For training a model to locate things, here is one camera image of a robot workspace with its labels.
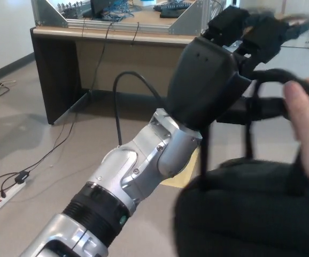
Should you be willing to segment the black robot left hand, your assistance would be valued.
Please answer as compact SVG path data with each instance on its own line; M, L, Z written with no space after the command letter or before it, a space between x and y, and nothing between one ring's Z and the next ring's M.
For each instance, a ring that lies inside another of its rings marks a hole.
M183 50L167 93L167 112L200 131L232 106L249 87L260 63L308 28L229 6Z

